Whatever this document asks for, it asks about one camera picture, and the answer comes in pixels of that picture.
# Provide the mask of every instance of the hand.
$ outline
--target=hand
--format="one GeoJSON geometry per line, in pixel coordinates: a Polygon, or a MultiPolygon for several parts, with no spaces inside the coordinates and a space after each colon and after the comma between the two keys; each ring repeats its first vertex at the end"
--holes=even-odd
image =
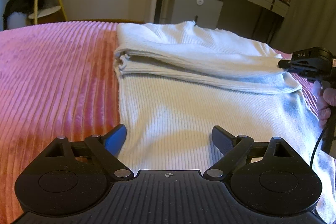
{"type": "Polygon", "coordinates": [[[336,106],[336,89],[323,89],[319,81],[313,85],[313,94],[317,99],[318,119],[321,128],[324,128],[331,115],[330,106],[336,106]]]}

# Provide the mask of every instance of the bed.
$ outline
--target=bed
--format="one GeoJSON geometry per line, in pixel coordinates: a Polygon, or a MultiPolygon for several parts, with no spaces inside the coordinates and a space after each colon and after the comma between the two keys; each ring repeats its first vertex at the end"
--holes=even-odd
{"type": "MultiPolygon", "coordinates": [[[[16,178],[56,136],[79,141],[119,123],[116,27],[62,22],[0,32],[1,224],[22,213],[16,178]]],[[[317,115],[311,84],[293,77],[317,115]]]]}

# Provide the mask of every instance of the black gripper pad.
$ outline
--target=black gripper pad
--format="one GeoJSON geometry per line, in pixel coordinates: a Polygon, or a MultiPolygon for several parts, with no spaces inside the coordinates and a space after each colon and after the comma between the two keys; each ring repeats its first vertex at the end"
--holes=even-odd
{"type": "Polygon", "coordinates": [[[135,179],[117,182],[95,207],[54,218],[25,213],[15,224],[323,224],[313,213],[277,218],[242,206],[222,182],[199,171],[141,170],[135,179]]]}

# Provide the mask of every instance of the round shelf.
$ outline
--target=round shelf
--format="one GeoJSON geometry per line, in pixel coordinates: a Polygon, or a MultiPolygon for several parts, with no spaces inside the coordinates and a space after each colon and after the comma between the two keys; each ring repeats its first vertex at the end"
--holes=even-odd
{"type": "MultiPolygon", "coordinates": [[[[41,17],[45,17],[48,15],[51,15],[53,13],[58,12],[61,9],[61,6],[54,6],[51,8],[47,8],[47,9],[42,9],[40,11],[37,11],[37,18],[41,18],[41,17]]],[[[29,19],[34,19],[34,13],[30,14],[28,16],[29,19]]]]}

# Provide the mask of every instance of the black cable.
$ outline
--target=black cable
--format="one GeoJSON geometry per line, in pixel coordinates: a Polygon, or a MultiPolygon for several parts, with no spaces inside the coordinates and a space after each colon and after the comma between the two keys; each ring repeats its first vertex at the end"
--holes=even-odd
{"type": "Polygon", "coordinates": [[[319,136],[319,138],[317,139],[317,142],[316,142],[316,145],[314,147],[314,150],[313,150],[313,154],[311,154],[311,158],[310,158],[310,168],[313,168],[313,161],[314,161],[314,157],[315,157],[315,153],[316,153],[316,150],[317,150],[317,147],[319,146],[319,143],[324,135],[324,133],[326,132],[327,128],[328,128],[328,125],[329,125],[329,122],[332,120],[332,117],[329,118],[329,120],[327,121],[325,127],[323,128],[322,130],[322,133],[321,135],[319,136]]]}

